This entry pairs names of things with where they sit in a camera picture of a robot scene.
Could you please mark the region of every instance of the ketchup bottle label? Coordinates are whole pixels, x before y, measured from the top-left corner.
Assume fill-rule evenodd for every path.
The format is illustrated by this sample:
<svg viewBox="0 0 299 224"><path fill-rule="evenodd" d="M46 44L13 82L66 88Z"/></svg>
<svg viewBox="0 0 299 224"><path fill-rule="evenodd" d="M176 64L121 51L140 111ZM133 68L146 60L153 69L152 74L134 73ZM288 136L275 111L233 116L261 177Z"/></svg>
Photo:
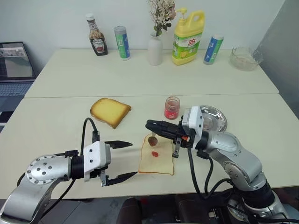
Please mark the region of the ketchup bottle label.
<svg viewBox="0 0 299 224"><path fill-rule="evenodd" d="M93 45L98 53L105 52L104 42L102 41L102 39L93 39Z"/></svg>
<svg viewBox="0 0 299 224"><path fill-rule="evenodd" d="M98 29L97 24L95 22L89 22L88 26L89 26L90 30L97 30Z"/></svg>

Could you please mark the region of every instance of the laptop screen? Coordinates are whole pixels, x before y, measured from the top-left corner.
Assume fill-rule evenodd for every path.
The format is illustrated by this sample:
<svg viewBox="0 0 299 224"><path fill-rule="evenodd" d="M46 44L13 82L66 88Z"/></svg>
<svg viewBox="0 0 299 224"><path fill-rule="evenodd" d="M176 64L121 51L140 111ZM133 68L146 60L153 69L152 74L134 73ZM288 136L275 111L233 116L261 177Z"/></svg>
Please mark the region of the laptop screen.
<svg viewBox="0 0 299 224"><path fill-rule="evenodd" d="M35 78L23 42L0 43L0 82Z"/></svg>

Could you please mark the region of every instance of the white bread slice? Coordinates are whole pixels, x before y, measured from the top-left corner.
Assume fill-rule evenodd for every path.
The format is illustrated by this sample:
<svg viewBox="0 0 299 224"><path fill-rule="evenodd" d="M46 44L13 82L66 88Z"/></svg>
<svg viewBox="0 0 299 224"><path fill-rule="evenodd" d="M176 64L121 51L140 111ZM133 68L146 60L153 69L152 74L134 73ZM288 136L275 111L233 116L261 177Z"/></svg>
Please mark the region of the white bread slice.
<svg viewBox="0 0 299 224"><path fill-rule="evenodd" d="M90 114L96 119L106 122L112 128L116 128L130 110L129 105L114 99L102 98L92 105Z"/></svg>
<svg viewBox="0 0 299 224"><path fill-rule="evenodd" d="M141 148L141 160L139 163L139 173L160 173L174 175L172 160L172 140L156 135L158 143L150 146L147 135ZM153 156L152 152L158 153L159 156Z"/></svg>

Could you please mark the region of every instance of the small glass jar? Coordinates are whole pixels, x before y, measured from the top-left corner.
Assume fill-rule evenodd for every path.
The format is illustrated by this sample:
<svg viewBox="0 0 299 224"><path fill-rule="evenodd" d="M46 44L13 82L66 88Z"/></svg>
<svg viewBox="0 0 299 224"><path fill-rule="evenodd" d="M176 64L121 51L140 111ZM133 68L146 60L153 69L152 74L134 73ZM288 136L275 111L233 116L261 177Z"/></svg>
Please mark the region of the small glass jar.
<svg viewBox="0 0 299 224"><path fill-rule="evenodd" d="M168 97L165 102L164 115L166 118L173 120L178 117L180 101L177 97Z"/></svg>

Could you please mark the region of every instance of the glass ashtray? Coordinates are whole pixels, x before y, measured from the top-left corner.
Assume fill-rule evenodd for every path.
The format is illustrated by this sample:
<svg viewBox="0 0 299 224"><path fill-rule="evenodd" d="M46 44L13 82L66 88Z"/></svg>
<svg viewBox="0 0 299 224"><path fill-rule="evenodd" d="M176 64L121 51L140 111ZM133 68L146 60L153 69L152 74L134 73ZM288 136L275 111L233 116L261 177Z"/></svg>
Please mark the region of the glass ashtray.
<svg viewBox="0 0 299 224"><path fill-rule="evenodd" d="M258 50L251 48L233 48L230 55L230 62L237 69L242 71L252 71L263 61L262 54Z"/></svg>

